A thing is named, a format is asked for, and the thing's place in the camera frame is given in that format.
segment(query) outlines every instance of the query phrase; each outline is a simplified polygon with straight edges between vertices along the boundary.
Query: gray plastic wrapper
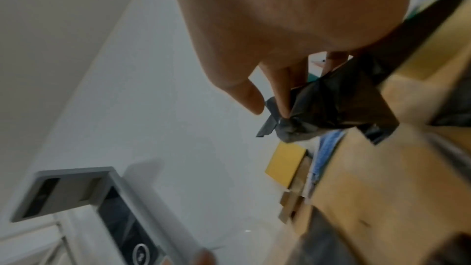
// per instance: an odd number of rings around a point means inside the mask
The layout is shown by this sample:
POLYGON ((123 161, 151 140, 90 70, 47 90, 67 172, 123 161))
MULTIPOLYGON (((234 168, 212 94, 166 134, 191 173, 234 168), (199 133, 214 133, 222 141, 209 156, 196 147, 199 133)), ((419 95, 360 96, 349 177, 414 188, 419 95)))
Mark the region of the gray plastic wrapper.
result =
POLYGON ((330 130, 357 127, 373 144, 378 144, 399 125, 378 85, 426 41, 462 1, 437 0, 341 67, 293 89, 289 119, 281 117, 275 98, 268 99, 265 106, 271 116, 257 137, 275 131, 283 142, 290 143, 309 140, 330 130))

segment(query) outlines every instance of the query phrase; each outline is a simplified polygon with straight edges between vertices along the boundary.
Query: white ceiling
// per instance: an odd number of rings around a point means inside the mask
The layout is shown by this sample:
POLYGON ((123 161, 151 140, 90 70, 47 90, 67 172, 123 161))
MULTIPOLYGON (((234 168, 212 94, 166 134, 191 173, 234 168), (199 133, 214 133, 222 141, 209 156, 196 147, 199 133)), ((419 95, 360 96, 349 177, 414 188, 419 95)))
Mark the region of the white ceiling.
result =
POLYGON ((130 0, 0 0, 0 211, 130 0))

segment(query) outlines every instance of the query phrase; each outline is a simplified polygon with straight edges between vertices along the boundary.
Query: ceiling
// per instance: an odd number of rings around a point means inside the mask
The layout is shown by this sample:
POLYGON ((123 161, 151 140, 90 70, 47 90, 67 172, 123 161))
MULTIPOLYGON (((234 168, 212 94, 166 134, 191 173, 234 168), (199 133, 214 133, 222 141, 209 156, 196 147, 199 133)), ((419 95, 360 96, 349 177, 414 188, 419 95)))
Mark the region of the ceiling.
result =
POLYGON ((0 0, 0 211, 130 0, 0 0))

